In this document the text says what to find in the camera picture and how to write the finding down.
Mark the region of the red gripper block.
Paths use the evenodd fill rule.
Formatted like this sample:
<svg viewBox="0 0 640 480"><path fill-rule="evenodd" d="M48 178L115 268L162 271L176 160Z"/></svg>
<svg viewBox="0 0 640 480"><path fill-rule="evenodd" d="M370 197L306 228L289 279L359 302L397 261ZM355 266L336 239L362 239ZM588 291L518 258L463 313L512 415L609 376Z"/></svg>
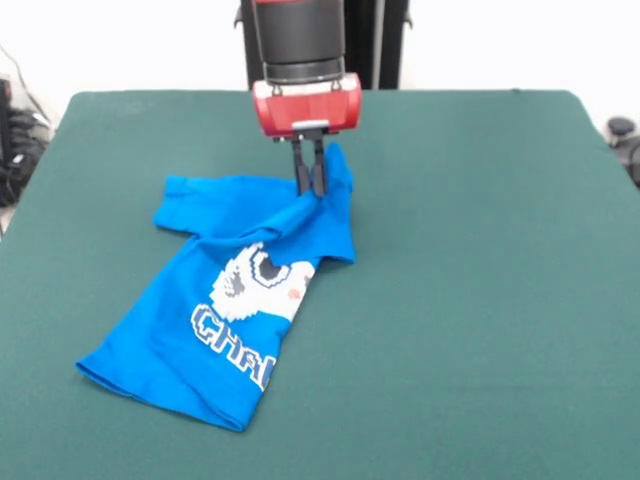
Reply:
<svg viewBox="0 0 640 480"><path fill-rule="evenodd" d="M358 126L362 89L356 73L341 79L299 85L272 85L256 81L252 87L256 115L263 133L271 138L288 138L311 130L336 134ZM324 134L312 135L314 148L313 189L318 197L327 193ZM304 162L302 140L291 140L297 192L311 188L308 166Z"/></svg>

